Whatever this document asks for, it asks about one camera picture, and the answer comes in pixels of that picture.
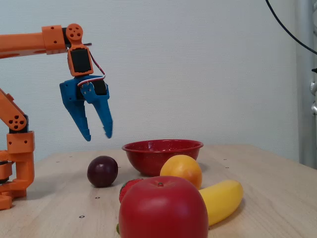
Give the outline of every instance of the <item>yellow banana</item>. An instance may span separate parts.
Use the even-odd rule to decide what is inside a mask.
[[[199,192],[207,207],[209,226],[230,216],[243,197],[242,185],[234,180],[222,181]]]

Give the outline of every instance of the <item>orange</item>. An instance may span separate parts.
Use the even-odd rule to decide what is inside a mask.
[[[198,190],[202,186],[203,172],[199,164],[187,155],[175,155],[163,165],[160,176],[175,176],[191,182]]]

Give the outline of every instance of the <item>wooden table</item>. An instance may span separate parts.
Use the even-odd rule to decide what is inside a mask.
[[[87,180],[98,155],[118,162],[112,187],[96,189]],[[248,145],[205,146],[198,161],[203,187],[236,179],[245,191],[209,238],[317,238],[316,170]],[[36,163],[28,197],[0,211],[0,238],[118,238],[119,190],[138,177],[121,150],[52,155]]]

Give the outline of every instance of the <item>red and white wire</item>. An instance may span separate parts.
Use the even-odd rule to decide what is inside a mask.
[[[85,84],[85,83],[89,83],[89,82],[93,82],[93,81],[98,81],[98,80],[104,80],[106,77],[106,73],[104,72],[103,68],[101,68],[101,66],[96,62],[95,58],[93,57],[93,55],[90,53],[91,59],[93,60],[93,62],[95,63],[95,65],[98,67],[98,69],[101,71],[101,73],[103,73],[103,76],[101,77],[97,77],[97,78],[89,78],[89,79],[85,79],[83,81],[81,81],[80,83],[77,84],[78,87],[80,87],[81,85]]]

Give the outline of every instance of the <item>dark purple plum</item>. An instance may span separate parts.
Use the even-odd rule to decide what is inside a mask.
[[[95,187],[108,187],[118,176],[118,164],[109,156],[98,156],[90,162],[87,178]]]

